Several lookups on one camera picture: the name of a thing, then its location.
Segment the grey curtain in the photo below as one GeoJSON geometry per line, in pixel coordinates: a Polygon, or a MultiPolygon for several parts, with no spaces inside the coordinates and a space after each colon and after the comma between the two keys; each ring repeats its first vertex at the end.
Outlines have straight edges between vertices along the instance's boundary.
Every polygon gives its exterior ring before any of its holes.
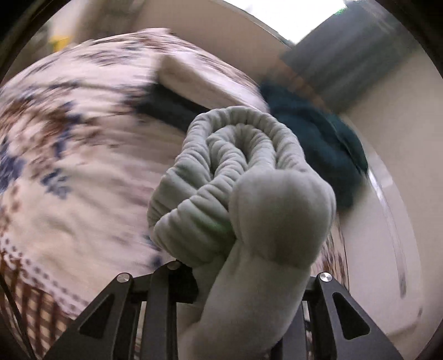
{"type": "Polygon", "coordinates": [[[346,1],[282,55],[285,87],[323,109],[342,112],[418,47],[376,1],[346,1]]]}

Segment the floral fleece blanket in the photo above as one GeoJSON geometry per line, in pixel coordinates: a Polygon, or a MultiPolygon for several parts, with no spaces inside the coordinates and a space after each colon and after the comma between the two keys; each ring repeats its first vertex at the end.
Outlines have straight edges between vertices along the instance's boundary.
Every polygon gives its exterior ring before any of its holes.
{"type": "Polygon", "coordinates": [[[68,47],[1,89],[1,317],[30,356],[43,359],[117,274],[150,274],[175,259],[150,238],[147,215],[188,130],[134,109],[145,87],[160,84],[166,55],[260,94],[242,71],[169,29],[68,47]]]}

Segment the cream folded blanket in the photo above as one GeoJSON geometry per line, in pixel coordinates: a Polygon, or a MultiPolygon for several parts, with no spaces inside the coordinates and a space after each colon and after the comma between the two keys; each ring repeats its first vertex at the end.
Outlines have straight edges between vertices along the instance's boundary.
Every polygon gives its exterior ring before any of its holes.
{"type": "Polygon", "coordinates": [[[158,82],[175,94],[207,109],[244,106],[268,112],[267,103],[254,89],[220,71],[199,66],[184,57],[166,55],[158,68],[158,82]]]}

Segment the dark green folded clothes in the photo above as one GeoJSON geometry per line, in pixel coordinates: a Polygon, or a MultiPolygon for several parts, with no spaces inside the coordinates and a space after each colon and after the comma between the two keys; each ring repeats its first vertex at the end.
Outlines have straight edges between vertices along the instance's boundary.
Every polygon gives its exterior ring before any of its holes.
{"type": "MultiPolygon", "coordinates": [[[[264,82],[259,89],[270,106],[271,115],[292,130],[307,163],[333,188],[338,210],[352,207],[354,195],[369,169],[355,132],[337,115],[280,85],[264,82]]],[[[197,115],[209,111],[160,84],[145,87],[134,109],[183,132],[197,115]]]]}

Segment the light mint fleece pants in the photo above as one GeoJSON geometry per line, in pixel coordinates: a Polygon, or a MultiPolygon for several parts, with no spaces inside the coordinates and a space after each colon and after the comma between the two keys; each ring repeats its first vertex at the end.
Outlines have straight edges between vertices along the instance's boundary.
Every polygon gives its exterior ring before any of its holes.
{"type": "Polygon", "coordinates": [[[270,114],[213,109],[190,124],[150,199],[153,242],[192,269],[181,359],[262,359],[288,330],[336,214],[332,187],[270,114]]]}

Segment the window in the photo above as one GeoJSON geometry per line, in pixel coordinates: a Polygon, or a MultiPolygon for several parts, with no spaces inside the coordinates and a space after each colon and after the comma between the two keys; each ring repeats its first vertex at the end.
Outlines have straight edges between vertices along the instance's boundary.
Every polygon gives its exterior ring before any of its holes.
{"type": "Polygon", "coordinates": [[[332,15],[340,14],[346,8],[346,1],[341,0],[227,0],[221,3],[290,43],[300,42],[332,15]]]}

